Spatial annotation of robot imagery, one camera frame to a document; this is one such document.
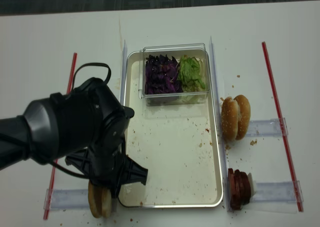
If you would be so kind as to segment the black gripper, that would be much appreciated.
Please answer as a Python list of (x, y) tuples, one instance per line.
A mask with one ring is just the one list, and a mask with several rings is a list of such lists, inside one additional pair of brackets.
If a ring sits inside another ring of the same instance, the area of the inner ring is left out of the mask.
[(84, 92), (93, 101), (97, 117), (93, 140), (85, 149), (65, 157), (67, 166), (73, 166), (96, 186), (118, 187), (123, 184), (146, 185), (148, 169), (126, 156), (125, 131), (133, 109), (122, 106), (106, 83), (99, 78), (90, 78), (75, 92)]

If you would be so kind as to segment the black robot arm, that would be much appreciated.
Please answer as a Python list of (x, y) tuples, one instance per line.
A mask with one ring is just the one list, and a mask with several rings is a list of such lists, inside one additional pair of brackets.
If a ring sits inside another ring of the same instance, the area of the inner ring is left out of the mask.
[(126, 155), (125, 132), (134, 114), (99, 78), (67, 95), (34, 100), (22, 115), (1, 120), (0, 167), (28, 159), (56, 166), (65, 157), (77, 172), (61, 171), (94, 185), (145, 184), (148, 170)]

